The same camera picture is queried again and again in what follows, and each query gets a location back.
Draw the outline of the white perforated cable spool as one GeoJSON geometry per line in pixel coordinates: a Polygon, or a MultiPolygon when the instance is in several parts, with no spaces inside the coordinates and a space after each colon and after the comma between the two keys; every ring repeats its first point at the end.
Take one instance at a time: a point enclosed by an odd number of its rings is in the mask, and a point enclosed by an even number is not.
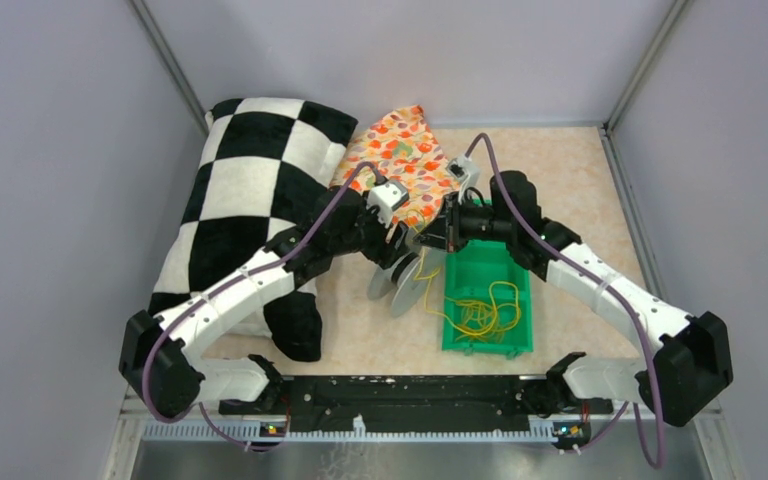
{"type": "Polygon", "coordinates": [[[409,251],[387,269],[377,267],[367,286],[367,298],[379,300],[394,291],[390,315],[404,315],[423,295],[431,274],[444,265],[445,257],[441,250],[423,248],[409,251]]]}

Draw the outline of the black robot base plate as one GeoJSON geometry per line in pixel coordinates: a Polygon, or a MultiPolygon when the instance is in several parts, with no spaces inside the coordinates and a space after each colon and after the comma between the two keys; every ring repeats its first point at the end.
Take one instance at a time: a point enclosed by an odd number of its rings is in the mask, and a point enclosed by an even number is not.
{"type": "Polygon", "coordinates": [[[372,433],[524,432],[531,418],[610,414],[609,400],[577,400],[543,376],[294,376],[253,402],[223,400],[225,416],[278,415],[290,430],[372,433]]]}

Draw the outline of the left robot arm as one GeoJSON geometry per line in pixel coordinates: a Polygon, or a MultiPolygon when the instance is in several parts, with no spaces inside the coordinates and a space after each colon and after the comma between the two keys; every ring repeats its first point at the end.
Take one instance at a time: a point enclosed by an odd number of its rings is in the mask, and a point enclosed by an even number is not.
{"type": "Polygon", "coordinates": [[[311,224],[275,235],[244,265],[176,307],[131,316],[119,360],[123,378],[166,423],[200,402],[239,401],[262,414],[274,410],[281,376],[269,361],[255,354],[206,359],[204,351],[268,303],[327,272],[338,256],[360,252],[382,268],[393,265],[408,250],[408,227],[391,221],[408,199],[397,181],[364,193],[346,185],[328,190],[311,224]]]}

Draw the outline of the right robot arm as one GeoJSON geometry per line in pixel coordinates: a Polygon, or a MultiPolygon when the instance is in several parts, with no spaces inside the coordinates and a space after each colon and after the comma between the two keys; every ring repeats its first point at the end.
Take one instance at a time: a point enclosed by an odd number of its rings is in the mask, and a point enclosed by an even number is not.
{"type": "Polygon", "coordinates": [[[507,170],[478,205],[445,195],[420,245],[456,253],[472,241],[502,244],[521,268],[558,287],[627,337],[639,358],[571,353],[547,373],[549,404],[572,412],[586,399],[643,404],[670,426],[686,425],[734,380],[728,329],[707,311],[694,316],[610,267],[564,224],[543,216],[527,176],[507,170]]]}

